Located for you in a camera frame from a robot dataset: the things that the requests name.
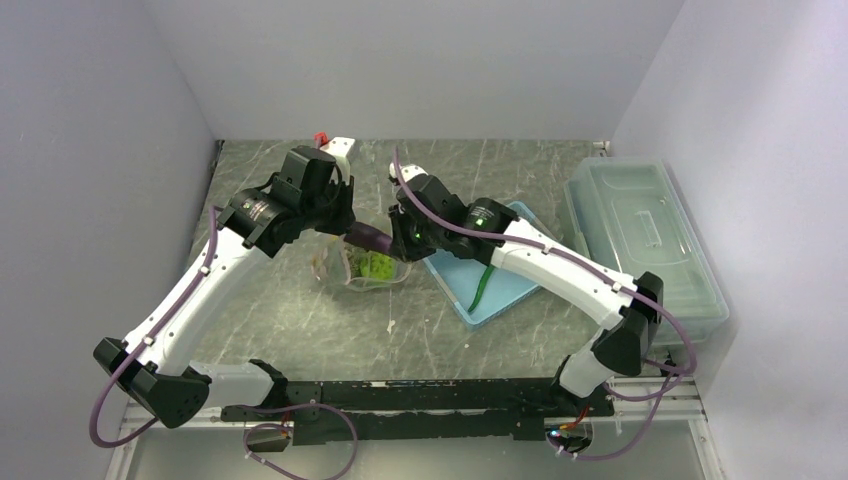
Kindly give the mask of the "purple eggplant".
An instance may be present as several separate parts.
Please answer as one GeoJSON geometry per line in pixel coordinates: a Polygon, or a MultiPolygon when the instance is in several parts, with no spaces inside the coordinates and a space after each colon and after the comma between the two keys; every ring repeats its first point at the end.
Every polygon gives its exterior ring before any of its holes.
{"type": "Polygon", "coordinates": [[[351,225],[343,240],[355,247],[385,255],[389,255],[391,251],[392,237],[389,234],[359,221],[351,225]]]}

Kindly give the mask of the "green lime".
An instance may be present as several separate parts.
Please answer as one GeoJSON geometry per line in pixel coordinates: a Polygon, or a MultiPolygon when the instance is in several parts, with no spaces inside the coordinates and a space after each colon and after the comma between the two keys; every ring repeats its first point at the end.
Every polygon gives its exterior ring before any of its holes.
{"type": "Polygon", "coordinates": [[[395,276],[396,261],[378,252],[365,252],[357,260],[359,275],[365,279],[389,281],[395,276]]]}

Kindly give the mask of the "clear zip top bag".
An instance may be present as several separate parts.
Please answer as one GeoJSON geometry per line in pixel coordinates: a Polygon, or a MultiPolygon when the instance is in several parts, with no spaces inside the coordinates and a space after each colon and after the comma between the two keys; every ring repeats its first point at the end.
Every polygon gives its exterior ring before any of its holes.
{"type": "Polygon", "coordinates": [[[322,284],[357,292],[389,288],[404,282],[412,266],[383,253],[331,236],[311,259],[312,274],[322,284]]]}

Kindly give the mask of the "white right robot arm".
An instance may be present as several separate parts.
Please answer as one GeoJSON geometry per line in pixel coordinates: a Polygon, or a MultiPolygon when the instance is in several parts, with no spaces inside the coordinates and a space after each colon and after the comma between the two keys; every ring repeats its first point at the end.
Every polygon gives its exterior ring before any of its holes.
{"type": "Polygon", "coordinates": [[[520,275],[596,323],[597,333],[557,370],[550,391],[557,411],[574,415],[611,377],[641,372],[661,323],[659,277],[635,278],[597,264],[492,199],[464,204],[416,165],[391,168],[390,179],[399,188],[389,210],[393,255],[417,261],[445,252],[520,275]]]}

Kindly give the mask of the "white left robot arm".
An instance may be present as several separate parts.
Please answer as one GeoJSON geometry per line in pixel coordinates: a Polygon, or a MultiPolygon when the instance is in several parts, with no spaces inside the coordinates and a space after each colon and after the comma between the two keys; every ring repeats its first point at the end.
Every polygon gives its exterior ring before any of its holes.
{"type": "Polygon", "coordinates": [[[162,425],[179,427],[211,407],[248,405],[264,420],[285,411],[287,380],[268,363],[204,364],[193,355],[226,304],[285,245],[306,230],[342,235],[352,226],[354,144],[335,137],[289,150],[262,185],[212,214],[207,244],[148,318],[96,346],[95,360],[162,425]]]}

